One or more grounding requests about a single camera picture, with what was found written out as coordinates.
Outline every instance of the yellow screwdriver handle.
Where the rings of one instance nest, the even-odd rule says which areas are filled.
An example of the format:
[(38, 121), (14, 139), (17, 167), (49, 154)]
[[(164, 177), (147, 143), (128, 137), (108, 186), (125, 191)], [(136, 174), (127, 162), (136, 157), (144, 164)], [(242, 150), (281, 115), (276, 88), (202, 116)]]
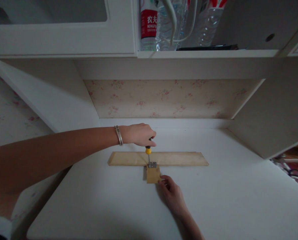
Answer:
[(146, 146), (146, 154), (151, 154), (151, 148), (150, 146)]

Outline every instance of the hand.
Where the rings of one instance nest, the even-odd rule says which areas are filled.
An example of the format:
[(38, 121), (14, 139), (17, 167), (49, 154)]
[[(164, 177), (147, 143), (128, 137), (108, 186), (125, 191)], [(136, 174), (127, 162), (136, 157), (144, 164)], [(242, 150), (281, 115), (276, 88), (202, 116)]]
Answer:
[(156, 132), (148, 124), (140, 123), (130, 126), (119, 126), (123, 143), (134, 143), (138, 146), (155, 147), (156, 143), (149, 141), (154, 138)]
[(171, 212), (178, 218), (183, 218), (190, 214), (180, 187), (167, 175), (163, 175), (161, 178), (164, 180), (159, 181), (158, 184)]

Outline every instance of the bracelet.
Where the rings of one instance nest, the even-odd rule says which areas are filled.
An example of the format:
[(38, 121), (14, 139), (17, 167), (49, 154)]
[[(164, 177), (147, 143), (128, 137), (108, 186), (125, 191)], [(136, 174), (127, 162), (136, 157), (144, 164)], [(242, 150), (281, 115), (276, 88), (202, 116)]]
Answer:
[(117, 133), (117, 135), (118, 135), (119, 145), (122, 146), (123, 143), (122, 143), (122, 137), (121, 137), (120, 129), (119, 129), (118, 126), (115, 126), (115, 129), (116, 129), (116, 133)]

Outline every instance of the cabinet door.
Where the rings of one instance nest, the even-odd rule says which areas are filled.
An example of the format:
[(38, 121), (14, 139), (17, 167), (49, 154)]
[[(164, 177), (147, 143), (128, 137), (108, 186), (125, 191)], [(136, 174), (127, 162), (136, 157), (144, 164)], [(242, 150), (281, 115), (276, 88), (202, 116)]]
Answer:
[(135, 0), (0, 1), (0, 58), (133, 57)]

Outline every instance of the person's arm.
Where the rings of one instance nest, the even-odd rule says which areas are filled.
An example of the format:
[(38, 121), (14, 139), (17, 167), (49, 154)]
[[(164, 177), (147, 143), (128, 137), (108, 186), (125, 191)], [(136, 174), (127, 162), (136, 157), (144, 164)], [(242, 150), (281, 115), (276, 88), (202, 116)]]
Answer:
[(163, 175), (161, 178), (164, 180), (159, 181), (159, 186), (171, 212), (180, 219), (181, 223), (190, 234), (191, 239), (205, 240), (186, 206), (180, 187), (167, 175)]
[[(156, 136), (144, 123), (119, 126), (123, 143), (156, 146)], [(62, 132), (0, 146), (0, 215), (11, 215), (27, 187), (102, 149), (118, 145), (114, 127)]]

